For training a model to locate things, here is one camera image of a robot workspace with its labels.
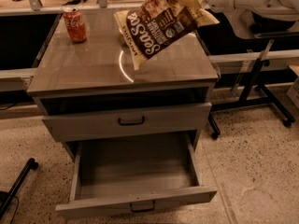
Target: black handle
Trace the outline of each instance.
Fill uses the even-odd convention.
[[[138,120],[138,121],[123,121],[121,120],[121,118],[118,119],[118,123],[121,125],[121,126],[130,126],[130,125],[141,125],[145,122],[145,117],[143,116],[141,118],[141,120]]]
[[[151,212],[155,210],[155,201],[152,201],[152,207],[147,208],[147,209],[140,209],[140,210],[134,210],[133,205],[130,203],[130,210],[132,213],[146,213],[146,212]]]

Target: red can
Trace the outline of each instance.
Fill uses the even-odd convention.
[[[73,42],[83,42],[87,39],[85,23],[77,8],[68,7],[64,9],[64,21]]]

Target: speckled concrete floor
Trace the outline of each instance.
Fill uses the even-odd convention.
[[[287,89],[274,91],[299,120]],[[225,95],[216,91],[214,102]],[[207,124],[196,149],[203,184],[218,188],[211,203],[68,223],[297,224],[299,122],[285,128],[279,112],[269,105],[217,112],[214,119],[221,136],[213,140]],[[20,203],[13,223],[64,223],[55,205],[68,201],[73,163],[52,140],[34,105],[0,111],[0,150],[0,190],[10,189],[29,158],[39,163],[17,193]],[[10,222],[16,205],[14,200],[0,223]]]

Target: closed drawer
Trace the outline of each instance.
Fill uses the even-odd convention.
[[[56,211],[66,219],[149,212],[208,203],[185,132],[78,142],[70,200]]]
[[[56,142],[200,130],[211,103],[101,111],[43,119]]]

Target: table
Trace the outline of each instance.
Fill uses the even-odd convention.
[[[83,10],[84,43],[61,20],[28,93],[75,162],[66,218],[210,202],[194,157],[218,76],[194,34],[138,71],[113,14]]]

